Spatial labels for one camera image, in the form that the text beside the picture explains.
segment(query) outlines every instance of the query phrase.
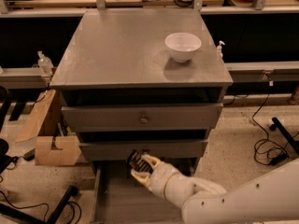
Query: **white small object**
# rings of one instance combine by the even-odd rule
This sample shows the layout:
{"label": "white small object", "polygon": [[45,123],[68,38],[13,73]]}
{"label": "white small object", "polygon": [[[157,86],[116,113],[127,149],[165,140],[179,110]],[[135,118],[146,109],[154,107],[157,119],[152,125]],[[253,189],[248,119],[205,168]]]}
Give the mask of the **white small object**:
{"label": "white small object", "polygon": [[186,63],[192,59],[202,46],[201,40],[188,33],[175,33],[165,39],[168,52],[178,63]]}
{"label": "white small object", "polygon": [[52,75],[52,69],[54,65],[52,64],[52,61],[49,57],[45,56],[42,51],[39,51],[38,53],[39,60],[38,66],[41,69],[43,75]]}
{"label": "white small object", "polygon": [[223,54],[222,54],[222,46],[223,45],[225,45],[225,43],[222,41],[219,41],[219,45],[216,47],[217,52],[220,54],[221,57],[223,57]]}

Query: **drawer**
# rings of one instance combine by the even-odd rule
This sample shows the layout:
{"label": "drawer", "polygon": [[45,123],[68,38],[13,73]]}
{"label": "drawer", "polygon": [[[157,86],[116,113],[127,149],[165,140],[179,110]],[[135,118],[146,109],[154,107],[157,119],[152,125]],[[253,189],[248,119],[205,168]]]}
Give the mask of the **drawer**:
{"label": "drawer", "polygon": [[125,162],[110,161],[97,168],[91,224],[100,223],[183,222],[177,207],[136,183]]}
{"label": "drawer", "polygon": [[199,160],[206,149],[207,140],[168,140],[142,142],[80,143],[79,147],[87,161],[125,161],[132,150],[149,153],[159,158]]}
{"label": "drawer", "polygon": [[222,104],[64,106],[62,112],[76,133],[215,128]]}

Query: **clear bottle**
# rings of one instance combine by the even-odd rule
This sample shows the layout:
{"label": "clear bottle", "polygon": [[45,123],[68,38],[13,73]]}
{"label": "clear bottle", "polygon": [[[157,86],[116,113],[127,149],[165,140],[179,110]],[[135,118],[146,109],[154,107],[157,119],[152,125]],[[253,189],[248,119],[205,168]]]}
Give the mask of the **clear bottle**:
{"label": "clear bottle", "polygon": [[50,58],[45,56],[42,51],[39,51],[37,54],[39,56],[39,60],[37,61],[37,63],[43,75],[52,75],[52,68],[54,67],[54,65]]}

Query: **black metal stand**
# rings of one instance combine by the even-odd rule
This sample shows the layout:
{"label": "black metal stand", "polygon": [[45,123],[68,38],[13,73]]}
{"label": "black metal stand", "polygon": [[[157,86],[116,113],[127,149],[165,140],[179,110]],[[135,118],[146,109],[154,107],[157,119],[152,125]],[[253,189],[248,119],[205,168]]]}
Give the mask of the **black metal stand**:
{"label": "black metal stand", "polygon": [[55,224],[56,220],[59,218],[60,214],[63,212],[65,206],[68,203],[68,200],[71,196],[76,196],[78,193],[78,189],[74,186],[70,186],[68,190],[66,191],[64,197],[61,199],[59,204],[57,205],[56,209],[53,211],[53,213],[50,215],[47,222],[44,222],[42,220],[39,220],[35,217],[29,216],[27,214],[24,214],[23,212],[16,210],[10,206],[6,206],[4,204],[0,203],[0,214],[12,221],[15,221],[19,224]]}
{"label": "black metal stand", "polygon": [[296,151],[296,153],[299,155],[299,141],[295,141],[291,135],[289,134],[289,132],[283,127],[283,125],[280,123],[280,121],[278,120],[278,118],[273,117],[272,121],[274,122],[273,125],[271,125],[271,129],[275,130],[276,128],[278,128],[281,132],[281,134],[287,139],[287,141],[290,143],[290,145],[292,146],[292,148]]}

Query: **cardboard box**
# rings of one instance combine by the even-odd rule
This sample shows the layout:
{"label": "cardboard box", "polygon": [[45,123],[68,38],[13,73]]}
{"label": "cardboard box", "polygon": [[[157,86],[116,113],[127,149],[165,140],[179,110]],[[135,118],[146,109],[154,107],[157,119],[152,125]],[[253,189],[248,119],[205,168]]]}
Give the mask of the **cardboard box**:
{"label": "cardboard box", "polygon": [[42,92],[16,138],[16,143],[36,138],[36,165],[75,165],[78,161],[84,161],[76,136],[54,138],[61,118],[58,92],[56,90]]}

